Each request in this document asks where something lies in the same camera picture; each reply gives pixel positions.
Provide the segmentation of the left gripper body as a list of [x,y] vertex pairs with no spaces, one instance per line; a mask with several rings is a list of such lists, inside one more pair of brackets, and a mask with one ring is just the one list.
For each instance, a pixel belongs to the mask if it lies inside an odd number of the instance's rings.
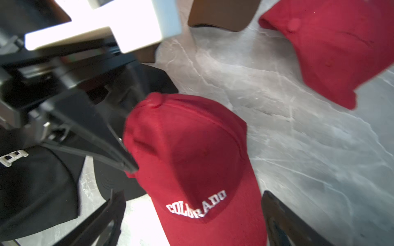
[[21,130],[29,146],[43,146],[44,101],[82,90],[95,107],[127,66],[139,75],[136,56],[123,54],[110,37],[27,50],[26,34],[66,23],[54,2],[1,1],[1,129]]

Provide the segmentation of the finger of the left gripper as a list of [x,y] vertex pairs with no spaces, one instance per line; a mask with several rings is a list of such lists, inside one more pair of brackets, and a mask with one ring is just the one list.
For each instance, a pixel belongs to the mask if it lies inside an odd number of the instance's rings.
[[139,169],[84,91],[62,92],[40,104],[40,113],[43,146],[91,156],[120,171],[135,173]]

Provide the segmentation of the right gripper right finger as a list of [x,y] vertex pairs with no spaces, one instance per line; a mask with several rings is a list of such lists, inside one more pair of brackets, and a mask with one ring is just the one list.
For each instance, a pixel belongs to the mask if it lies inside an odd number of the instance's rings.
[[261,206],[271,246],[333,246],[270,191]]

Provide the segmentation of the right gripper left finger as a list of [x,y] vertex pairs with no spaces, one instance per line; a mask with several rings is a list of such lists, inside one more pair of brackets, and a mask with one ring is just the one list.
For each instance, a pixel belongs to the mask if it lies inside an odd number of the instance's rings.
[[121,234],[125,209],[124,192],[111,191],[108,201],[57,242],[56,245],[116,246]]

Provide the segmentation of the red Colorado cap front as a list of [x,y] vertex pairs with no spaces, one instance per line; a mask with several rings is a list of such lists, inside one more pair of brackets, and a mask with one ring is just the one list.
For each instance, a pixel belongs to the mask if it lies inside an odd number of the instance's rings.
[[151,93],[132,110],[127,173],[153,201],[172,246],[264,246],[262,195],[247,153],[247,124],[220,103]]

